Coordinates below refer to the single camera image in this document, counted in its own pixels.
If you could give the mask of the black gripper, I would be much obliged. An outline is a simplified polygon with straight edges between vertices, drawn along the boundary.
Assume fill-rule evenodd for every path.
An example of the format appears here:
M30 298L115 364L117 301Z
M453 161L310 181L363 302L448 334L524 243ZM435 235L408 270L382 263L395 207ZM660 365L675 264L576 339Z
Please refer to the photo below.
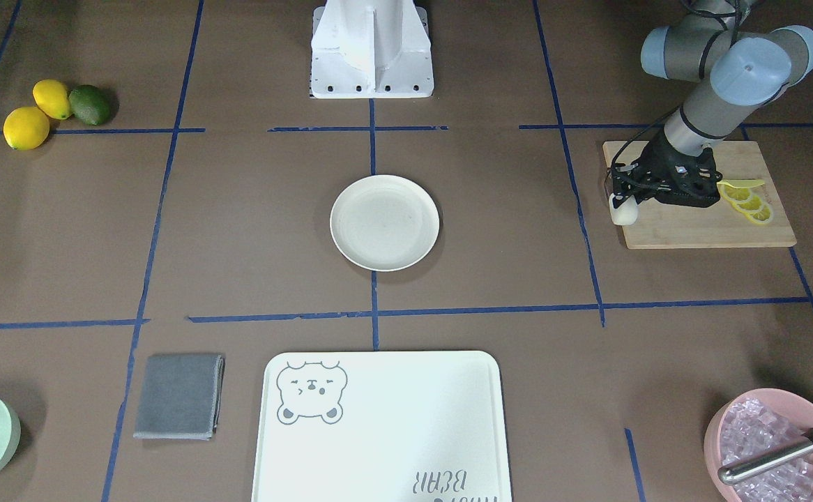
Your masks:
M611 209L624 204L640 204L655 198L661 204L707 208L721 200L713 147L706 145L700 155L686 155L676 150L658 133L646 143L639 157L630 163L619 162L620 155L632 141L624 143L611 157Z

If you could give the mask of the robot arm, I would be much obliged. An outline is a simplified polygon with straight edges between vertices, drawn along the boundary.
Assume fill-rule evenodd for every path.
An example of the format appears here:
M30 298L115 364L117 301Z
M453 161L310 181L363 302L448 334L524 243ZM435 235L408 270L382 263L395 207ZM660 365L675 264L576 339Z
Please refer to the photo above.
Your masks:
M629 163L611 162L609 205L629 225L642 202L707 208L721 199L713 149L753 112L813 70L813 29L782 26L744 33L751 1L694 1L677 24L646 36L640 64L649 75L694 83L664 127Z

